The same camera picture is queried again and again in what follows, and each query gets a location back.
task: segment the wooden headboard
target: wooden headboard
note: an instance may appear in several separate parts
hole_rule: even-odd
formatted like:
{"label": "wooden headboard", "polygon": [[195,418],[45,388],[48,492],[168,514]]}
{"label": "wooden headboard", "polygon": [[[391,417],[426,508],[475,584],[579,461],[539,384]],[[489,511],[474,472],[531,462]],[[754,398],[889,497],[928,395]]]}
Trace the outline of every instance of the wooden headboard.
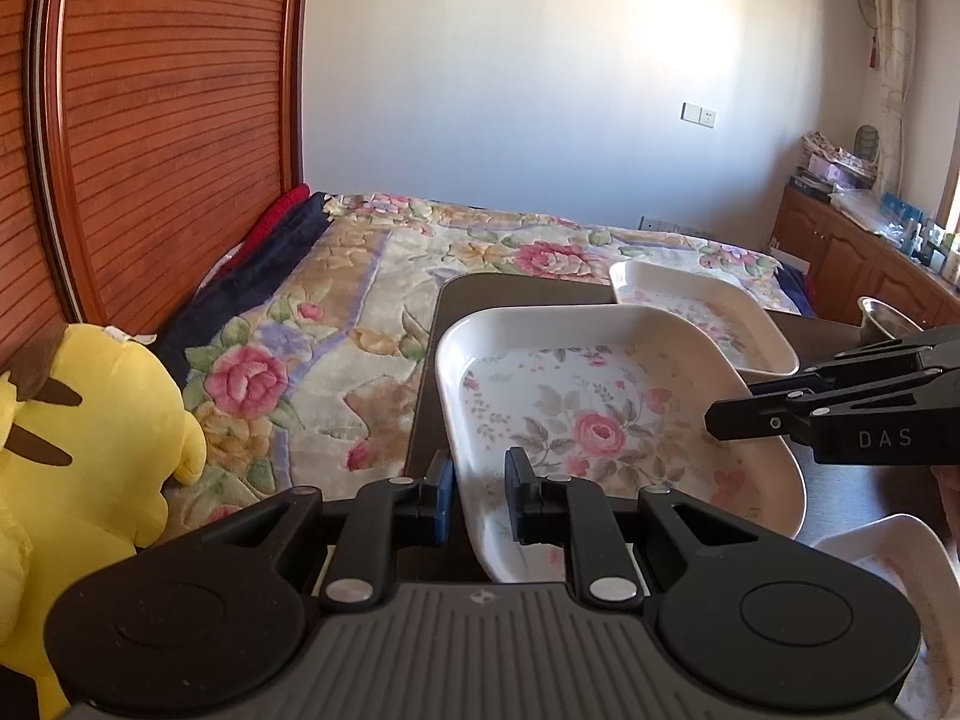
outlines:
{"label": "wooden headboard", "polygon": [[301,181],[302,0],[0,0],[0,360],[155,331]]}

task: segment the white tray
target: white tray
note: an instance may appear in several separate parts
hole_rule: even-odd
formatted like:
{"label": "white tray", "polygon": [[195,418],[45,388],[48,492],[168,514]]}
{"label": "white tray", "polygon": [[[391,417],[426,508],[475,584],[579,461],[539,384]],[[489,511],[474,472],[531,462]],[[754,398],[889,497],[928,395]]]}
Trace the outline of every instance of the white tray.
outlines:
{"label": "white tray", "polygon": [[727,281],[640,260],[616,263],[610,279],[616,302],[656,306],[693,322],[747,381],[790,376],[800,367],[760,303]]}
{"label": "white tray", "polygon": [[915,720],[960,718],[960,584],[936,533],[894,514],[815,546],[889,581],[917,610],[923,646],[896,705]]}
{"label": "white tray", "polygon": [[749,391],[717,346],[673,314],[488,309],[443,335],[436,370],[467,531],[495,580],[563,578],[559,549],[512,540],[503,464],[514,445],[537,474],[586,476],[611,495],[666,481],[791,538],[803,524],[803,477],[783,440],[720,443],[707,433],[707,407]]}

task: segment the rectangular plate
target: rectangular plate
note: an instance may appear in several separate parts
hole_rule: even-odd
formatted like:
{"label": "rectangular plate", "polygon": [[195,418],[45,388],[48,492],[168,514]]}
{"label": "rectangular plate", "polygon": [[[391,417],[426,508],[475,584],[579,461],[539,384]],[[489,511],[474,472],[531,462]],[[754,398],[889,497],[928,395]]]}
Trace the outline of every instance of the rectangular plate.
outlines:
{"label": "rectangular plate", "polygon": [[437,383],[474,552],[498,581],[554,581],[563,555],[512,540],[506,450],[535,471],[583,476],[610,495],[668,482],[786,536],[805,490],[783,440],[719,443],[714,400],[749,394],[710,339],[644,306],[500,308],[440,340]]}
{"label": "rectangular plate", "polygon": [[760,303],[728,281],[640,260],[616,263],[610,279],[616,302],[655,306],[693,322],[747,381],[790,376],[800,366]]}

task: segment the metal bowl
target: metal bowl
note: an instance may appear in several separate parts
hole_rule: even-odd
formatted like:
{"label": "metal bowl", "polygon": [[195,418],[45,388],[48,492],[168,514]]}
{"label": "metal bowl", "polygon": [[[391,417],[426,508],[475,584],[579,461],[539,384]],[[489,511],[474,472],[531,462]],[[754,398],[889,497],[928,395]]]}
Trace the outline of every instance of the metal bowl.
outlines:
{"label": "metal bowl", "polygon": [[892,338],[906,338],[923,332],[920,325],[909,317],[904,317],[893,306],[888,306],[881,300],[859,298],[856,303],[863,314],[863,320],[860,323],[860,342],[863,346],[890,341]]}

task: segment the dark table surface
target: dark table surface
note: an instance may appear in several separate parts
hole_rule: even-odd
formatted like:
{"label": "dark table surface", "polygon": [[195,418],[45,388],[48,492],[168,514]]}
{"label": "dark table surface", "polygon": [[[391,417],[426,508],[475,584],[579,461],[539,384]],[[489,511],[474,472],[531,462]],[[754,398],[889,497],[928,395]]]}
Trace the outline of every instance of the dark table surface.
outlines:
{"label": "dark table surface", "polygon": [[[440,337],[459,319],[501,306],[548,306],[613,302],[608,286],[552,281],[505,274],[472,274],[448,282],[440,291],[430,332],[421,392],[416,404],[406,472],[424,473],[434,453],[446,447],[446,431],[434,373]],[[798,314],[768,312],[790,341],[800,366],[831,359],[854,348],[859,328]],[[941,538],[949,535],[936,482],[926,467],[818,466],[806,446],[788,442],[806,483],[806,519],[798,541],[813,543],[823,536],[873,522],[895,512],[923,519]],[[486,575],[474,557],[462,512],[455,512],[450,543],[436,550],[408,549],[398,557],[402,579],[483,581]]]}

